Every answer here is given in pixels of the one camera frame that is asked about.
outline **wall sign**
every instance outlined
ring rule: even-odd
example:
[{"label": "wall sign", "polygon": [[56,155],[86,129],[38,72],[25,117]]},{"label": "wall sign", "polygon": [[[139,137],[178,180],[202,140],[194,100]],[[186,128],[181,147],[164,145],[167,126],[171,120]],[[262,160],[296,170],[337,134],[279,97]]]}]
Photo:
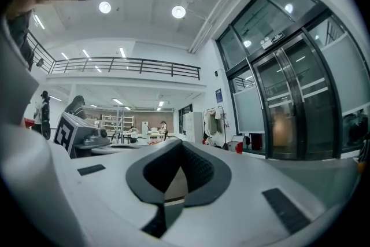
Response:
[{"label": "wall sign", "polygon": [[281,40],[281,38],[283,38],[283,37],[285,37],[284,33],[280,32],[273,39],[271,39],[271,41],[272,41],[272,43],[276,43],[279,40]]},{"label": "wall sign", "polygon": [[222,101],[223,101],[223,99],[222,99],[222,92],[221,92],[221,89],[218,89],[218,90],[216,91],[216,100],[217,100],[217,103],[220,103],[220,102],[222,102]]}]

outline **sign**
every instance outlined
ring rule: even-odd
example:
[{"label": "sign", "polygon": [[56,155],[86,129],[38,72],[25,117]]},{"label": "sign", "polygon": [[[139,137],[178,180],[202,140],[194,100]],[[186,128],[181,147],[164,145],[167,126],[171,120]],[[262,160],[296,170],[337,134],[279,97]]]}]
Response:
[{"label": "sign", "polygon": [[272,45],[271,40],[268,40],[262,44],[263,49],[267,49],[270,45]]},{"label": "sign", "polygon": [[281,38],[284,38],[284,37],[285,37],[285,35],[282,32],[280,32],[273,39],[271,39],[271,41],[272,41],[272,43],[276,43],[279,40],[281,40]]},{"label": "sign", "polygon": [[222,99],[222,92],[221,92],[221,89],[218,89],[218,90],[216,91],[216,100],[217,100],[217,103],[220,103],[220,102],[222,102],[222,101],[223,101],[223,99]]}]

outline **table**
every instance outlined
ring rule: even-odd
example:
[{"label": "table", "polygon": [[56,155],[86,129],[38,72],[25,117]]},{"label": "table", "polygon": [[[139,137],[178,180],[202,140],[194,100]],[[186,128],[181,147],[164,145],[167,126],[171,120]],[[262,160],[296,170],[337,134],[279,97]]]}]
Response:
[{"label": "table", "polygon": [[148,141],[148,143],[150,143],[151,140],[153,140],[154,138],[156,139],[161,139],[160,142],[163,142],[164,141],[164,134],[161,134],[161,133],[148,133],[146,134],[146,139]]}]

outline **glass partition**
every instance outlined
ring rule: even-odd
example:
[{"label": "glass partition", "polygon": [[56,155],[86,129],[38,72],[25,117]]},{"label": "glass partition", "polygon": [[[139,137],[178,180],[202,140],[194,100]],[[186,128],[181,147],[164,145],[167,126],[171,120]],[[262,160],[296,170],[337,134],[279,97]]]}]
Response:
[{"label": "glass partition", "polygon": [[333,17],[310,31],[330,68],[342,108],[343,150],[362,147],[369,131],[370,82],[351,36]]}]

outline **shelving unit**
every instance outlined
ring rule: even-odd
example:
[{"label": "shelving unit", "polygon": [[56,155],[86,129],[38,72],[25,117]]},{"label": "shelving unit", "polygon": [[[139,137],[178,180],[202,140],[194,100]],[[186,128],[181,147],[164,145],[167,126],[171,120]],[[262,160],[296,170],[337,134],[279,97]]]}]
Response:
[{"label": "shelving unit", "polygon": [[[118,130],[121,129],[120,123],[122,122],[122,116],[118,117],[119,127]],[[117,123],[117,116],[110,116],[110,115],[103,115],[102,116],[102,127],[107,130],[107,132],[115,132],[116,130],[116,123]],[[123,118],[123,130],[128,131],[131,126],[135,123],[135,119],[133,116],[125,116]]]}]

